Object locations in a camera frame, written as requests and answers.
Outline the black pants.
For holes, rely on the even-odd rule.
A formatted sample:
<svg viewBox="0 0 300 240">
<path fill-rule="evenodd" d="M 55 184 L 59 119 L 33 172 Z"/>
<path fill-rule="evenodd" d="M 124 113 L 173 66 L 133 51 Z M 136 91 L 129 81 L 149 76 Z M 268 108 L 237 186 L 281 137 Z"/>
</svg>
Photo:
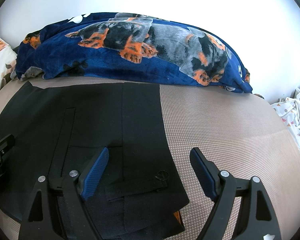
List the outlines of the black pants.
<svg viewBox="0 0 300 240">
<path fill-rule="evenodd" d="M 85 202 L 101 239 L 166 239 L 185 230 L 189 203 L 168 148 L 160 88 L 103 83 L 39 88 L 27 82 L 0 114 L 15 145 L 0 177 L 0 209 L 21 221 L 39 177 L 80 170 L 98 147 L 109 160 Z"/>
</svg>

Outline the white dotted bedsheet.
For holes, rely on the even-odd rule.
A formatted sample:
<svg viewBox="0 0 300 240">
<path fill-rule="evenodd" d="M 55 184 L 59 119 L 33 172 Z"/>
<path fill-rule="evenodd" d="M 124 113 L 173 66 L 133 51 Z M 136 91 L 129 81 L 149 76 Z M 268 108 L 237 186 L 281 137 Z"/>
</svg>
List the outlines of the white dotted bedsheet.
<svg viewBox="0 0 300 240">
<path fill-rule="evenodd" d="M 294 98 L 285 98 L 271 107 L 290 131 L 300 151 L 300 89 Z"/>
</svg>

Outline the blue dog print blanket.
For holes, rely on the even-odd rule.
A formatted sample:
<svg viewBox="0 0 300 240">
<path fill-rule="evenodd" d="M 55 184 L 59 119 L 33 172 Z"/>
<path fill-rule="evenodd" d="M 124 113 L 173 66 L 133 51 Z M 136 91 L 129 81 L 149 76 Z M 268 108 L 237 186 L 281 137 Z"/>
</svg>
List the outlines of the blue dog print blanket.
<svg viewBox="0 0 300 240">
<path fill-rule="evenodd" d="M 38 76 L 253 90 L 241 59 L 218 36 L 189 24 L 124 12 L 79 15 L 27 34 L 11 77 Z"/>
</svg>

